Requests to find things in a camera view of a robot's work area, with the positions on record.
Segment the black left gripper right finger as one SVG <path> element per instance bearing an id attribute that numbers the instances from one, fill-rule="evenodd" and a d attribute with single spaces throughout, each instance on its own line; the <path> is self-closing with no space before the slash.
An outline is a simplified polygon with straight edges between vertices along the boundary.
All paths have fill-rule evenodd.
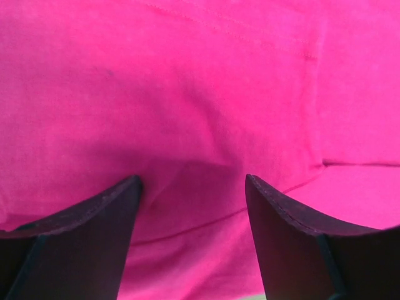
<path id="1" fill-rule="evenodd" d="M 247 212 L 268 299 L 398 299 L 399 228 L 319 212 L 253 175 Z"/>

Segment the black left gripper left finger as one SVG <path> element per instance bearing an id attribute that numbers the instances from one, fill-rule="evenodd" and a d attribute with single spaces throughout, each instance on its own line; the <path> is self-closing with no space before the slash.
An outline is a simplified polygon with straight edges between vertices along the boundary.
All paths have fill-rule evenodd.
<path id="1" fill-rule="evenodd" d="M 1 231 L 2 299 L 116 299 L 143 184 L 131 176 L 48 217 Z"/>

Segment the pink red t shirt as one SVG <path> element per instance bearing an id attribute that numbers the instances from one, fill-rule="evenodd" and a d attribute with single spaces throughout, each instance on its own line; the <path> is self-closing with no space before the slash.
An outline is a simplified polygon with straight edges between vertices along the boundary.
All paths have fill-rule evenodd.
<path id="1" fill-rule="evenodd" d="M 2 1 L 1 227 L 137 174 L 119 299 L 263 284 L 247 174 L 399 224 L 398 1 Z"/>

